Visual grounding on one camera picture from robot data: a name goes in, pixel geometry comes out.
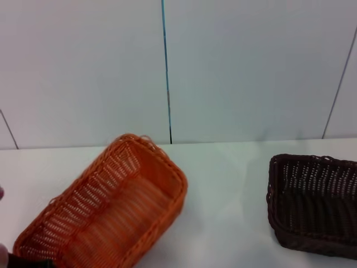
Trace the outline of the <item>orange woven plastic basket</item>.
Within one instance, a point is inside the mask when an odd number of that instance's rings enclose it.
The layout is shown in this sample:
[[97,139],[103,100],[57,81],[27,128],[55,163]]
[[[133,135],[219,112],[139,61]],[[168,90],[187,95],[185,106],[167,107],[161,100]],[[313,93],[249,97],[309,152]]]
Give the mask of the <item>orange woven plastic basket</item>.
[[148,137],[112,142],[18,236],[13,254],[56,268],[132,268],[173,224],[187,179]]

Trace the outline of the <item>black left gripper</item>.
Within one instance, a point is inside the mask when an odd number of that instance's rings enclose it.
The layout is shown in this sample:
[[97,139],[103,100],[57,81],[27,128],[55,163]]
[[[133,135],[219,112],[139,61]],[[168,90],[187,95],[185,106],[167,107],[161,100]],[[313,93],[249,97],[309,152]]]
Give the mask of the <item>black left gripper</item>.
[[7,268],[55,268],[52,260],[28,260],[8,253]]

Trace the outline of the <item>dark brown woven plastic basket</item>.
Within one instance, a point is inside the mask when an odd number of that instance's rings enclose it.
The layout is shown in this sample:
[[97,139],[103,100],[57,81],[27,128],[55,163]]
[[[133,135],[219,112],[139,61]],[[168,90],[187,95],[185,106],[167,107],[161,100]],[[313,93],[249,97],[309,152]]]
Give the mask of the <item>dark brown woven plastic basket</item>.
[[269,163],[266,201],[281,246],[357,260],[357,162],[276,155]]

